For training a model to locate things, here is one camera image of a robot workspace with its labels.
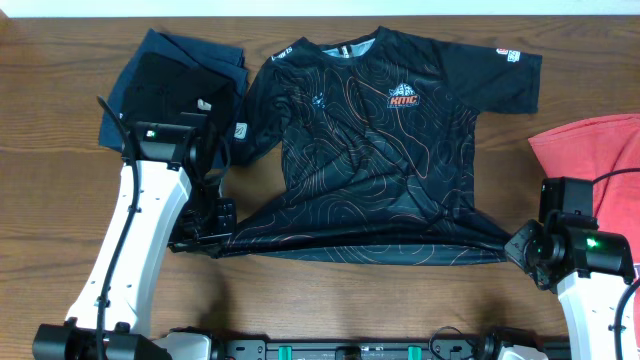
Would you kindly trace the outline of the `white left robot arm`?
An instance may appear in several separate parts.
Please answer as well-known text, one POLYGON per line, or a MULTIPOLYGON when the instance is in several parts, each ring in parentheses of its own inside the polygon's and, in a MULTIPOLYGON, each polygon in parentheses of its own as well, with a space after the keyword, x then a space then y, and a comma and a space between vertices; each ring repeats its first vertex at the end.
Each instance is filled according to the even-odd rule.
POLYGON ((63 324, 39 326, 36 359, 221 359, 223 345, 192 327, 153 340, 151 308, 168 250, 219 250, 236 225, 232 200, 206 178, 217 128, 141 122, 122 131, 118 200, 99 255, 63 324))

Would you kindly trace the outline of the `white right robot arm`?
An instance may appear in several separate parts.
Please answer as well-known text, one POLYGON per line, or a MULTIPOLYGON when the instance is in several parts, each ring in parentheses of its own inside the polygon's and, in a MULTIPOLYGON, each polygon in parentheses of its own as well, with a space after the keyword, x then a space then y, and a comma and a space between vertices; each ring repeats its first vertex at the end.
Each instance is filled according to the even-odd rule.
POLYGON ((504 247, 542 291, 558 297, 573 359, 637 359, 639 289, 627 239, 594 224, 526 223, 504 247))

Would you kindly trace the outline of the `black patterned sports jersey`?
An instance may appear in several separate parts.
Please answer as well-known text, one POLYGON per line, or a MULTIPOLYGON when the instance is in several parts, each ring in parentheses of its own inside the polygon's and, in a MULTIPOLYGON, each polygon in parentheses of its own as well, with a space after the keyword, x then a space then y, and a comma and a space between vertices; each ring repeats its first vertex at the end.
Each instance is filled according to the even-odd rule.
POLYGON ((385 27, 338 44, 301 38, 244 100, 236 166, 281 151, 285 191, 219 255, 456 266, 504 260, 509 234, 474 204, 485 113, 538 110, 543 59, 385 27))

